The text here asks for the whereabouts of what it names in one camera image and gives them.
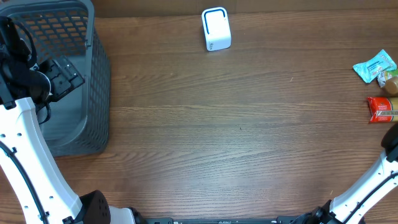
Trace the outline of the teal wipes packet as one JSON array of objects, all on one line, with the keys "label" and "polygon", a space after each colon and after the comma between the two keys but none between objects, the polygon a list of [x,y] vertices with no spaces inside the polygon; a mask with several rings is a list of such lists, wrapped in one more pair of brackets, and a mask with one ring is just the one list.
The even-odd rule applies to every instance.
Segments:
[{"label": "teal wipes packet", "polygon": [[384,71],[392,71],[395,69],[397,69],[397,64],[384,49],[367,62],[353,65],[353,70],[365,83],[371,83]]}]

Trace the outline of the orange noodle packet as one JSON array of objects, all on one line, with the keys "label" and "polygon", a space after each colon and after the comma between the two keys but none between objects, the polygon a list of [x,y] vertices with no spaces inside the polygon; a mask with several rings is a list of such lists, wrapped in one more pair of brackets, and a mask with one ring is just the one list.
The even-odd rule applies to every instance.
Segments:
[{"label": "orange noodle packet", "polygon": [[397,97],[367,97],[370,123],[397,122]]}]

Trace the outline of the green snack packet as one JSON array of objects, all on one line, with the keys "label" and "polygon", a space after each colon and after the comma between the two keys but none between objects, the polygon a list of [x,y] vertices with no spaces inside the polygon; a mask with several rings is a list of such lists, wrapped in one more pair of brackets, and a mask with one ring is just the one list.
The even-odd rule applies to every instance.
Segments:
[{"label": "green snack packet", "polygon": [[377,76],[377,82],[381,88],[384,88],[386,82],[398,75],[397,70],[383,71]]}]

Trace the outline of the white cream tube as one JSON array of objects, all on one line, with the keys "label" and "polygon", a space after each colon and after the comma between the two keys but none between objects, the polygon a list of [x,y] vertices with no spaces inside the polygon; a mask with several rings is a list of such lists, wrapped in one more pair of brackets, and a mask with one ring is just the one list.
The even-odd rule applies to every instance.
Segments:
[{"label": "white cream tube", "polygon": [[386,91],[390,95],[398,94],[398,77],[392,77],[386,80],[384,86],[384,91]]}]

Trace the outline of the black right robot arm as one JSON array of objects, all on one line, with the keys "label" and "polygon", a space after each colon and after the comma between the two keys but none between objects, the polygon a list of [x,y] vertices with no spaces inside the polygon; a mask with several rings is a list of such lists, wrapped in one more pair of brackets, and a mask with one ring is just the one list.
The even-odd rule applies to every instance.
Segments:
[{"label": "black right robot arm", "polygon": [[307,223],[358,224],[397,187],[397,125],[384,135],[377,161],[347,191],[313,211]]}]

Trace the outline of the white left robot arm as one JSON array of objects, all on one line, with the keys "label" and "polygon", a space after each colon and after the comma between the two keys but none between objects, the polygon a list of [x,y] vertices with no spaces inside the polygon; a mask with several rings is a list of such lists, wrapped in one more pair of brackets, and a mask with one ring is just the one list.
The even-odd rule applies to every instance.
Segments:
[{"label": "white left robot arm", "polygon": [[78,196],[63,178],[40,130],[37,113],[85,79],[67,59],[37,64],[25,27],[1,17],[1,168],[27,223],[144,223],[133,208],[116,208],[95,190]]}]

